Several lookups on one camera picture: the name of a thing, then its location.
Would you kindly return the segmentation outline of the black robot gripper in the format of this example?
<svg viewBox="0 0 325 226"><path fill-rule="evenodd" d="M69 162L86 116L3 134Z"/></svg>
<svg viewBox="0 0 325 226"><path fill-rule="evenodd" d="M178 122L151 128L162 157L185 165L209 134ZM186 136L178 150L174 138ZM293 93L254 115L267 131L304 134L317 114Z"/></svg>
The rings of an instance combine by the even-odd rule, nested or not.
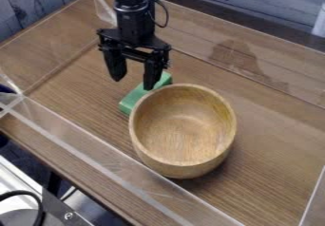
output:
<svg viewBox="0 0 325 226"><path fill-rule="evenodd" d="M97 30L99 50L113 79L119 82L127 74L127 60L145 64L143 89L151 90L169 66L172 45L155 35L155 27L165 28L155 20L157 0L139 0L133 5L115 2L117 27Z"/></svg>

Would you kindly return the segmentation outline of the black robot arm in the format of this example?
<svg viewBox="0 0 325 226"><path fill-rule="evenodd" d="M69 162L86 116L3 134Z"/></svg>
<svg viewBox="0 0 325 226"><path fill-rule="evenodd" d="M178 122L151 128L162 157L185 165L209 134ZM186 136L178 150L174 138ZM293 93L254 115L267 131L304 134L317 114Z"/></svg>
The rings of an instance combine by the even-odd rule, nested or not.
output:
<svg viewBox="0 0 325 226"><path fill-rule="evenodd" d="M169 68L172 45L155 35L155 27L165 28L155 21L155 5L166 11L161 0L114 0L117 28L101 28L99 50L113 79L119 82L127 74L127 60L145 65L143 89L151 90Z"/></svg>

